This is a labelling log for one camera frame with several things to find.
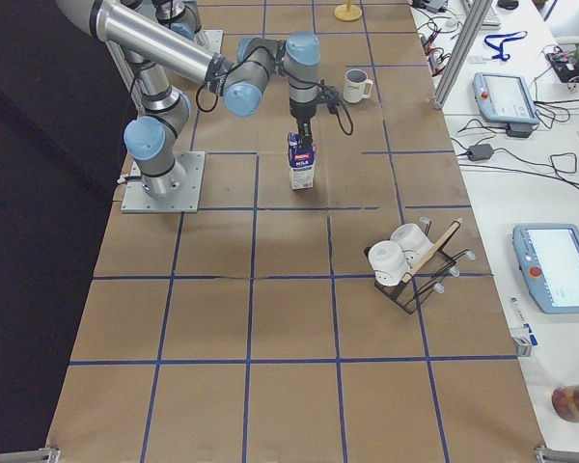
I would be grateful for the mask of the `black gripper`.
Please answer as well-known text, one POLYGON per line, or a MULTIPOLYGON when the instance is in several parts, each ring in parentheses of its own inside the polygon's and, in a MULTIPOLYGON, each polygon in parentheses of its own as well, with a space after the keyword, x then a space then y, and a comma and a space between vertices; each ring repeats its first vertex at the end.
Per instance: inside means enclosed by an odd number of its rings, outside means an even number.
POLYGON ((340 94, 334 86, 311 86, 309 88, 289 87, 289 109, 295 118, 297 127, 296 140, 310 149, 313 144, 313 133, 310 120, 317 113, 317 107, 323 104, 330 114, 338 113, 340 94))

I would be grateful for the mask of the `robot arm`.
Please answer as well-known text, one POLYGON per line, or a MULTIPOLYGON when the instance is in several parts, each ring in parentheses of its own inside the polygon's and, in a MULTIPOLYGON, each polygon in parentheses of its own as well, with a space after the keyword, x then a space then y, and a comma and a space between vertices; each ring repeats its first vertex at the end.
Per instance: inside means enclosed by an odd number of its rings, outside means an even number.
POLYGON ((149 63, 166 66, 182 74, 202 73, 211 54, 197 42, 202 32, 194 1, 154 1, 150 8, 140 1, 122 1, 127 17, 116 43, 131 67, 149 63))
POLYGON ((280 41, 244 39, 232 63, 204 46, 194 1, 157 1, 154 18, 141 14, 137 1, 60 1, 57 6, 79 30, 116 43, 124 54, 144 106, 143 116, 126 126, 124 142, 149 198, 178 193, 190 172, 173 152, 190 103, 170 84, 167 69, 221 98, 238 117, 255 113, 271 76, 287 77, 289 110, 303 148, 313 143, 311 119, 317 107, 324 104, 335 114, 342 104, 338 91, 318 77, 319 43, 311 32, 280 41))

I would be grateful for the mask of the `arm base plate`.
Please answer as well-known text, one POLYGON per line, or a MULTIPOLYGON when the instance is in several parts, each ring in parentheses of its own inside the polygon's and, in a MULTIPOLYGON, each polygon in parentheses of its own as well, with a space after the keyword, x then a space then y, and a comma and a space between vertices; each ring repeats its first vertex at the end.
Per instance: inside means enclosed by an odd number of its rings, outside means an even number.
POLYGON ((163 177, 146 177, 132 162, 125 183, 124 213, 197 213, 206 163, 204 151, 175 152, 175 165, 163 177))
POLYGON ((195 34, 195 42, 210 52, 220 54, 223 42, 223 31, 201 29, 195 34))

